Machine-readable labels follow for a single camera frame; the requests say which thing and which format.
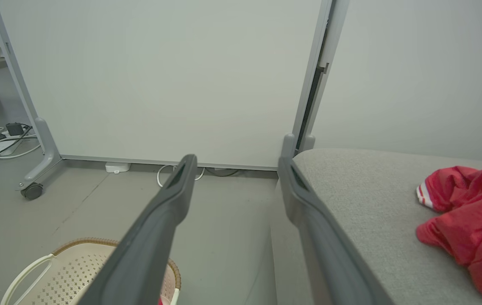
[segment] beige plastic basket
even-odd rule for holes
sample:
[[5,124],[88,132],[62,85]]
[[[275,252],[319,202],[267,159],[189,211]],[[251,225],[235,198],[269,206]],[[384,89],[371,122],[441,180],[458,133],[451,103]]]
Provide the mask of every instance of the beige plastic basket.
[[[14,305],[76,304],[117,245],[117,241],[101,238],[81,238],[63,245],[22,270],[5,291],[1,305],[8,305],[24,278],[45,263],[45,270]],[[181,274],[169,259],[160,293],[162,303],[175,305],[180,289]]]

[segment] caster wheel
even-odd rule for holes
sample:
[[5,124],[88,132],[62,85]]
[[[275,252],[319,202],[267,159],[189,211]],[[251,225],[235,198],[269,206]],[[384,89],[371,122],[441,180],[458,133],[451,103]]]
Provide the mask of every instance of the caster wheel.
[[36,182],[32,182],[31,185],[21,190],[20,193],[24,198],[28,200],[36,199],[39,196],[41,196],[41,194],[43,193],[43,185],[40,185],[39,183],[36,183]]

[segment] basket rim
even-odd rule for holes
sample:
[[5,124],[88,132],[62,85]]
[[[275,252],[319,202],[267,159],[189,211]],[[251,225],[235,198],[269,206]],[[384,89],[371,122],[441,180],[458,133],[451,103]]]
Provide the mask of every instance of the basket rim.
[[[58,247],[52,252],[52,255],[56,257],[63,251],[66,251],[67,249],[80,244],[98,244],[98,245],[116,247],[118,245],[118,241],[115,241],[113,239],[96,238],[96,237],[78,238],[61,245],[60,247]],[[175,264],[175,262],[171,258],[167,259],[167,264],[175,274],[175,288],[180,290],[181,289],[181,272],[179,272],[177,264]]]

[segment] white panel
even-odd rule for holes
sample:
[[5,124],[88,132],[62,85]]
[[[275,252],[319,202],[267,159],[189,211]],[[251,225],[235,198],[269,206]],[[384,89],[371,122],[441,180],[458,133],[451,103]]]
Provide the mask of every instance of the white panel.
[[276,166],[320,0],[0,0],[62,155]]
[[482,1],[351,0],[311,134],[482,160]]

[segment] gray fabric ottoman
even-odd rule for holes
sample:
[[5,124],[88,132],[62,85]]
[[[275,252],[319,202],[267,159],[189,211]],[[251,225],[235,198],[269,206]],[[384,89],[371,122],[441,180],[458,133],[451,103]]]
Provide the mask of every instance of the gray fabric ottoman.
[[[397,305],[482,304],[466,268],[415,235],[437,215],[418,203],[416,187],[439,168],[481,169],[482,161],[354,149],[314,149],[294,160]],[[276,195],[270,224],[278,304],[311,304],[299,233],[285,214],[280,184]]]

